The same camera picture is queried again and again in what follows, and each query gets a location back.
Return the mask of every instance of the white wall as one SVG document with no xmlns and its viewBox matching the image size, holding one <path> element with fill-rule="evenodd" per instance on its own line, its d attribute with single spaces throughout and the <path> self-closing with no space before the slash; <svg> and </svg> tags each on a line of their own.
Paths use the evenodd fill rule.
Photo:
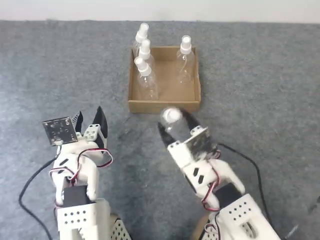
<svg viewBox="0 0 320 240">
<path fill-rule="evenodd" d="M 320 0 L 0 0 L 0 19 L 320 23 Z"/>
</svg>

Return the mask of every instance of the clear plastic bottle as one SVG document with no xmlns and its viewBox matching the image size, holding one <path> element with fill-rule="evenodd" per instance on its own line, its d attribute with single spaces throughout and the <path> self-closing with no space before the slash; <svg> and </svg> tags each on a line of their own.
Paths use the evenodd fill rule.
<svg viewBox="0 0 320 240">
<path fill-rule="evenodd" d="M 191 37 L 182 37 L 180 49 L 176 53 L 176 77 L 179 83 L 189 83 L 194 75 L 195 54 L 192 51 Z"/>
<path fill-rule="evenodd" d="M 155 73 L 149 64 L 139 56 L 134 59 L 134 63 L 139 70 L 137 81 L 140 85 L 140 98 L 142 100 L 157 100 L 158 87 Z"/>
<path fill-rule="evenodd" d="M 139 30 L 136 32 L 135 41 L 133 43 L 133 56 L 139 56 L 140 46 L 143 40 L 148 37 L 149 25 L 145 22 L 141 23 Z"/>
<path fill-rule="evenodd" d="M 184 142 L 191 137 L 190 130 L 183 114 L 179 108 L 167 107 L 160 115 L 160 123 L 164 126 L 165 131 L 175 140 Z"/>
<path fill-rule="evenodd" d="M 153 71 L 156 69 L 155 58 L 151 55 L 150 40 L 145 39 L 142 41 L 139 51 L 139 57 L 142 58 Z"/>
</svg>

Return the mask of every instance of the grasped bottle cap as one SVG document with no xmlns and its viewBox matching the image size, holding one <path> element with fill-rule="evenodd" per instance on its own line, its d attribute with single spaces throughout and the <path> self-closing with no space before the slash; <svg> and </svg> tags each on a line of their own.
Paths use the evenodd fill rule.
<svg viewBox="0 0 320 240">
<path fill-rule="evenodd" d="M 182 114 L 178 108 L 170 107 L 164 110 L 162 117 L 168 124 L 173 124 L 182 118 Z"/>
</svg>

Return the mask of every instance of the white spray nozzle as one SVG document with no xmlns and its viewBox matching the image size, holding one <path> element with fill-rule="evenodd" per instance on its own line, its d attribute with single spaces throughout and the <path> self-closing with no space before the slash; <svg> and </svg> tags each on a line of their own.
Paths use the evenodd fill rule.
<svg viewBox="0 0 320 240">
<path fill-rule="evenodd" d="M 182 41 L 181 41 L 181 45 L 180 45 L 180 51 L 181 53 L 187 55 L 189 53 L 191 53 L 191 37 L 188 35 L 184 35 L 182 37 Z"/>
<path fill-rule="evenodd" d="M 139 30 L 136 32 L 135 40 L 138 43 L 142 43 L 148 37 L 149 25 L 145 22 L 141 23 Z"/>
<path fill-rule="evenodd" d="M 182 114 L 178 108 L 170 107 L 163 112 L 162 117 L 168 124 L 173 124 L 182 118 Z"/>
<path fill-rule="evenodd" d="M 151 67 L 141 57 L 136 57 L 134 63 L 142 76 L 148 76 L 151 73 Z"/>
<path fill-rule="evenodd" d="M 150 57 L 150 40 L 145 39 L 142 41 L 140 50 L 139 50 L 139 57 L 146 60 Z"/>
</svg>

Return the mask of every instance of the black cable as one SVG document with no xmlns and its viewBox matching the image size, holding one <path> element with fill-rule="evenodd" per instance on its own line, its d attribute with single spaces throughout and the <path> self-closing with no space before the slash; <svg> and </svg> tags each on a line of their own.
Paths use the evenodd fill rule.
<svg viewBox="0 0 320 240">
<path fill-rule="evenodd" d="M 60 150 L 58 151 L 57 155 L 51 159 L 50 161 L 48 161 L 46 164 L 44 164 L 42 167 L 40 167 L 29 179 L 28 181 L 26 181 L 20 195 L 19 195 L 19 205 L 20 207 L 25 210 L 31 217 L 33 217 L 40 225 L 41 227 L 44 229 L 47 237 L 49 240 L 53 240 L 48 228 L 46 227 L 46 225 L 31 211 L 29 210 L 22 202 L 22 198 L 27 190 L 27 188 L 29 187 L 30 183 L 33 181 L 33 179 L 35 179 L 35 177 L 45 168 L 47 168 L 48 166 L 50 166 L 58 157 L 59 157 L 59 154 L 60 154 L 60 151 L 61 151 L 61 148 Z"/>
<path fill-rule="evenodd" d="M 218 143 L 217 145 L 218 146 L 222 146 L 225 149 L 228 149 L 231 152 L 234 152 L 235 154 L 240 155 L 241 157 L 243 157 L 244 159 L 247 159 L 250 163 L 253 164 L 253 166 L 256 169 L 256 174 L 257 174 L 257 177 L 258 177 L 259 191 L 260 191 L 260 196 L 261 196 L 263 208 L 264 208 L 264 211 L 265 211 L 265 215 L 266 215 L 266 218 L 268 219 L 268 222 L 269 222 L 270 226 L 275 230 L 275 227 L 274 227 L 274 225 L 272 223 L 272 220 L 271 220 L 271 217 L 270 217 L 270 214 L 269 214 L 269 211 L 268 211 L 268 207 L 267 207 L 267 203 L 266 203 L 266 199 L 265 199 L 265 195 L 264 195 L 264 190 L 263 190 L 263 187 L 262 187 L 262 179 L 261 179 L 260 169 L 259 169 L 258 165 L 256 164 L 256 162 L 253 161 L 250 157 L 242 154 L 241 152 L 233 149 L 232 147 L 229 147 L 229 146 L 225 145 L 224 143 Z"/>
<path fill-rule="evenodd" d="M 218 221 L 217 221 L 218 215 L 219 215 L 219 212 L 215 215 L 214 221 L 215 221 L 216 228 L 217 228 L 217 230 L 218 230 L 218 240 L 221 240 L 220 227 L 219 227 Z"/>
</svg>

